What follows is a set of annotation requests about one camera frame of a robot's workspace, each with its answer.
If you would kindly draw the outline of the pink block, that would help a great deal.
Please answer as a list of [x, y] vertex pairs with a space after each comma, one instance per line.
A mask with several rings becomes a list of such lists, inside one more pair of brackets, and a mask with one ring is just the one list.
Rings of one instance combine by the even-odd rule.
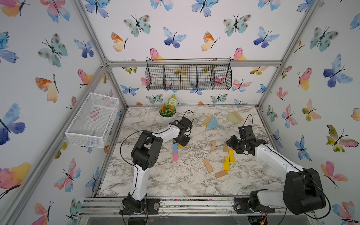
[[178, 152], [174, 152], [172, 156], [172, 161], [177, 162], [178, 161]]

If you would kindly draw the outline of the natural wood block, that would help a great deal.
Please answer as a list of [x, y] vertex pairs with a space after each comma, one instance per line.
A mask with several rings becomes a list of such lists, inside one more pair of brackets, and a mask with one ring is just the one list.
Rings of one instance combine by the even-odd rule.
[[223, 152], [228, 152], [228, 146], [227, 146], [226, 142], [224, 142], [224, 144], [223, 144]]
[[218, 172], [218, 173], [216, 173], [215, 174], [215, 177], [216, 177], [216, 179], [219, 179], [219, 178], [221, 178], [221, 177], [224, 177], [224, 176], [226, 176], [226, 175], [228, 175], [228, 171], [221, 171], [221, 172]]
[[214, 151], [215, 150], [215, 148], [216, 148], [216, 141], [215, 140], [213, 140], [212, 141], [212, 143], [211, 143], [211, 151]]
[[213, 172], [213, 167], [211, 166], [209, 160], [207, 158], [204, 158], [203, 163], [204, 163], [204, 165], [205, 165], [205, 167], [207, 169], [207, 172], [212, 173]]

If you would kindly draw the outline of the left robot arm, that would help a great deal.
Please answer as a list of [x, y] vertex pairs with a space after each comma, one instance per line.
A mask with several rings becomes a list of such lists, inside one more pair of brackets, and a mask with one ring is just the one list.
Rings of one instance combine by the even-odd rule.
[[162, 145], [168, 141], [175, 141], [186, 146], [190, 137], [187, 135], [192, 129], [192, 121], [186, 117], [175, 120], [159, 131], [144, 130], [141, 132], [132, 152], [134, 167], [133, 184], [126, 199], [123, 200], [124, 210], [139, 214], [146, 209], [147, 183], [150, 169], [156, 164]]

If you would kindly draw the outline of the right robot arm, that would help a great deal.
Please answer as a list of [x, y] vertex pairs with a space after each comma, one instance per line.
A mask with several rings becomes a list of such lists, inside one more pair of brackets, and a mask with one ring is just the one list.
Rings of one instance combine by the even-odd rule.
[[257, 139], [250, 125], [238, 128], [239, 136], [231, 136], [226, 144], [236, 154], [252, 155], [270, 166], [283, 180], [281, 191], [260, 189], [252, 191], [247, 201], [236, 201], [237, 213], [274, 213], [275, 208], [285, 208], [294, 215], [323, 209], [330, 204], [323, 191], [319, 173], [313, 168], [304, 168], [290, 161]]

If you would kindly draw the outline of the white potted artificial plant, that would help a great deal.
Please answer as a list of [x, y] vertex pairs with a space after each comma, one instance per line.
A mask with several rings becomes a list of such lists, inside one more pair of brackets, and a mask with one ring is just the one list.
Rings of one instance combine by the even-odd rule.
[[179, 100], [175, 94], [173, 94], [166, 104], [164, 104], [160, 110], [159, 115], [163, 120], [164, 124], [174, 122], [176, 119], [177, 110], [176, 107], [179, 104]]

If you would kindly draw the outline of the natural wood block bottom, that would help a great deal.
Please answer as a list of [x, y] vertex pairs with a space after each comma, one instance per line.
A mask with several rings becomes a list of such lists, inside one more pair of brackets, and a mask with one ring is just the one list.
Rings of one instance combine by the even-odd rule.
[[221, 172], [218, 172], [218, 173], [216, 173], [215, 174], [215, 177], [216, 177], [216, 179], [219, 179], [219, 178], [221, 178], [221, 177], [224, 177], [224, 176], [226, 176], [226, 175], [228, 175], [228, 171], [221, 171]]

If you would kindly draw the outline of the white mesh wall basket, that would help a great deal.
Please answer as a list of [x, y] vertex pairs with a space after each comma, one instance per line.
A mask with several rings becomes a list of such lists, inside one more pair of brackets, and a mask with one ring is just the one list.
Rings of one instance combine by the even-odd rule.
[[119, 110], [119, 99], [90, 93], [65, 135], [72, 145], [103, 148]]

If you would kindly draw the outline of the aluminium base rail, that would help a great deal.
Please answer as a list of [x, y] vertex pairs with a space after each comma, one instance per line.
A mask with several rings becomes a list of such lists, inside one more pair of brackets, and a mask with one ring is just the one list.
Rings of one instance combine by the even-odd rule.
[[122, 197], [114, 198], [86, 198], [82, 204], [80, 216], [91, 217], [120, 217], [143, 216], [147, 212], [150, 216], [255, 216], [282, 215], [285, 208], [273, 206], [266, 210], [252, 211], [248, 209], [248, 196], [193, 196], [193, 197], [148, 197], [145, 199], [145, 209], [135, 212], [130, 209]]

